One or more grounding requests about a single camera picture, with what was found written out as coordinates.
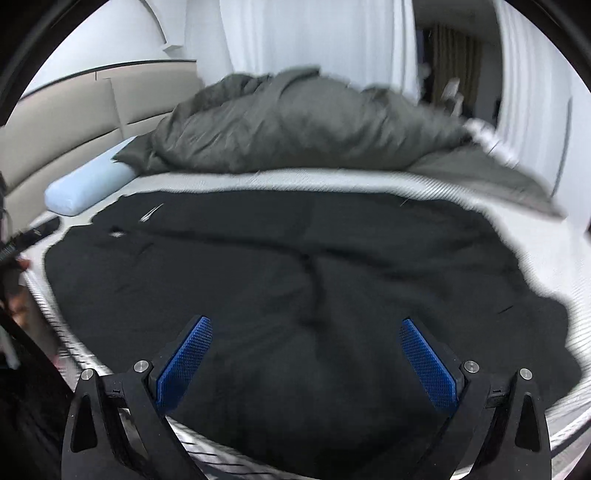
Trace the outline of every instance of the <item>upholstered headboard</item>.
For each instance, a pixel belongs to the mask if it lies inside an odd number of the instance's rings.
[[[45,210],[51,182],[153,130],[202,86],[193,61],[151,61],[84,72],[23,97],[0,128],[0,171],[14,228]]]

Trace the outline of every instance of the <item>bolt head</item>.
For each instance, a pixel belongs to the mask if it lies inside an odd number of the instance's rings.
[[[81,374],[80,374],[80,378],[82,380],[89,380],[92,378],[92,375],[95,374],[95,371],[91,368],[87,368],[86,370],[84,370]]]
[[[139,362],[136,362],[136,364],[134,365],[134,370],[140,374],[142,372],[145,372],[149,366],[150,364],[146,360],[140,360]]]
[[[524,380],[531,380],[532,378],[534,378],[534,374],[527,368],[522,368],[521,370],[519,370],[519,374],[521,375],[521,378],[523,378]]]
[[[478,371],[480,370],[480,365],[478,365],[475,361],[473,360],[468,360],[465,364],[464,364],[464,368],[466,369],[467,372],[471,373],[471,374],[477,374]]]

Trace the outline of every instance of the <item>gray comforter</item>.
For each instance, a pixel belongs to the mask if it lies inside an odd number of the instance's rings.
[[[486,155],[460,120],[387,88],[360,92],[313,68],[230,75],[179,104],[115,158],[141,175],[294,167],[405,171],[554,213],[536,181]]]

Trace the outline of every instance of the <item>bedsheet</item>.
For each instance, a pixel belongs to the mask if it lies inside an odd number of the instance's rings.
[[[515,252],[530,287],[538,294],[554,297],[569,311],[567,347],[582,367],[577,387],[546,412],[551,446],[565,442],[591,419],[591,242],[576,235],[568,221],[551,218],[501,200],[480,196],[462,187],[404,173],[375,173],[334,170],[280,170],[233,175],[167,173],[135,179],[78,217],[64,218],[62,228],[27,252],[33,260],[25,279],[42,311],[64,342],[68,354],[81,368],[109,373],[63,322],[47,283],[43,267],[46,250],[61,239],[72,225],[89,223],[92,216],[119,196],[135,192],[212,192],[219,190],[282,189],[330,190],[337,192],[390,192],[412,199],[447,199],[467,209],[478,210],[493,224],[501,239]],[[48,214],[42,215],[42,221]],[[296,476],[258,465],[237,452],[195,434],[171,420],[187,450],[206,458],[218,468],[238,474],[254,473],[275,478]]]

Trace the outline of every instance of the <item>pillow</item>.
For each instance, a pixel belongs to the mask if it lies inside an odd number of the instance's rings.
[[[136,178],[129,165],[113,161],[113,156],[134,138],[123,140],[49,185],[45,190],[47,209],[59,215],[78,215]]]

